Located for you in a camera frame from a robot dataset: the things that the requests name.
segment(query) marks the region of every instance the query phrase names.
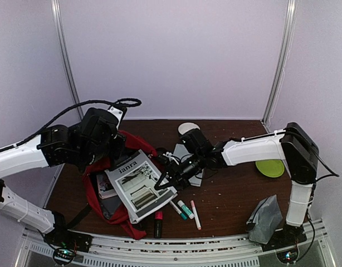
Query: red marker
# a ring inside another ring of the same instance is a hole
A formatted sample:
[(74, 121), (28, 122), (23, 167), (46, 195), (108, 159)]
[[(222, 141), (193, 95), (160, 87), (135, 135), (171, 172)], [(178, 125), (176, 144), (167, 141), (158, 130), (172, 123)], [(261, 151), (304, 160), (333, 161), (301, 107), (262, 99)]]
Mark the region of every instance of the red marker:
[(162, 219), (162, 211), (155, 212), (154, 238), (161, 238), (162, 236)]

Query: wooden table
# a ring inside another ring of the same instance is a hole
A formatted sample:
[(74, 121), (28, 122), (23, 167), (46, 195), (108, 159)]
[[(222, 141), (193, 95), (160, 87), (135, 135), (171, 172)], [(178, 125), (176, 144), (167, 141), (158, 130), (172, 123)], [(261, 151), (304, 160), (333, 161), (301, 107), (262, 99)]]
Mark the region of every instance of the wooden table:
[[(179, 142), (177, 128), (183, 121), (151, 120), (123, 121), (121, 129), (139, 135), (154, 147), (165, 147), (173, 151)], [(261, 135), (265, 130), (259, 121), (193, 121), (197, 123), (209, 140), (228, 140), (230, 137)], [(205, 176), (212, 174), (206, 171)], [(286, 216), (290, 199), (291, 181), (288, 174), (278, 179), (261, 175), (254, 162), (240, 164), (220, 170), (201, 187), (189, 187), (179, 192), (176, 201), (189, 204), (194, 200), (202, 230), (196, 228), (194, 220), (184, 221), (170, 205), (162, 208), (164, 213), (163, 238), (201, 238), (237, 235), (245, 233), (246, 221), (259, 201), (277, 194), (283, 216)], [(66, 165), (58, 178), (47, 208), (61, 212), (70, 221), (87, 203), (81, 175), (74, 166)], [(148, 238), (153, 237), (153, 217), (143, 221)], [(76, 228), (96, 234), (126, 236), (118, 225), (108, 225), (91, 212)]]

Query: book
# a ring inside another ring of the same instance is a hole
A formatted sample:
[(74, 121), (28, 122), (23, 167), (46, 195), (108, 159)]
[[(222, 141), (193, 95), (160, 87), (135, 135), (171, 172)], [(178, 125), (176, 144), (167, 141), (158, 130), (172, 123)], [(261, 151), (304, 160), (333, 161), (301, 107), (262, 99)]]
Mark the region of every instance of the book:
[[(178, 157), (179, 159), (182, 159), (182, 162), (192, 156), (192, 154), (190, 154), (187, 151), (186, 147), (182, 144), (176, 144), (175, 150), (173, 151), (173, 155)], [(202, 172), (200, 174), (198, 174), (197, 176), (203, 178), (203, 174), (204, 174), (204, 170), (202, 170)], [(202, 184), (202, 179), (199, 179), (199, 178), (193, 176), (189, 179), (189, 183), (192, 186), (200, 187)]]
[(154, 188), (161, 172), (142, 150), (105, 172), (133, 224), (159, 210), (177, 195), (174, 187)]
[(109, 197), (116, 196), (117, 193), (111, 185), (107, 174), (102, 171), (96, 175), (98, 194), (101, 199), (107, 199)]

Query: gray pouch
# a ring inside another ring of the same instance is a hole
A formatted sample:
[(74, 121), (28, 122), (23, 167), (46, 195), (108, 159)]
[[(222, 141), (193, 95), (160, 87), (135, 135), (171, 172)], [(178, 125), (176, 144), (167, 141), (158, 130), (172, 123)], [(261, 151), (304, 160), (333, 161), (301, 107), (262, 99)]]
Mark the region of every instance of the gray pouch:
[(281, 221), (282, 215), (276, 195), (263, 199), (247, 221), (249, 240), (267, 244)]

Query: green disc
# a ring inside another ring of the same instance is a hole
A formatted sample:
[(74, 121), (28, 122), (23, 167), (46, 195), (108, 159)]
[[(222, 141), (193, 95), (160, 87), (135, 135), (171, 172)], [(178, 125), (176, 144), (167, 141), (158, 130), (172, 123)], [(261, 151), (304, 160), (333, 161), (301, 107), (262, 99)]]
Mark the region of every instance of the green disc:
[(255, 165), (262, 174), (271, 178), (280, 177), (285, 171), (281, 160), (261, 160), (256, 161)]

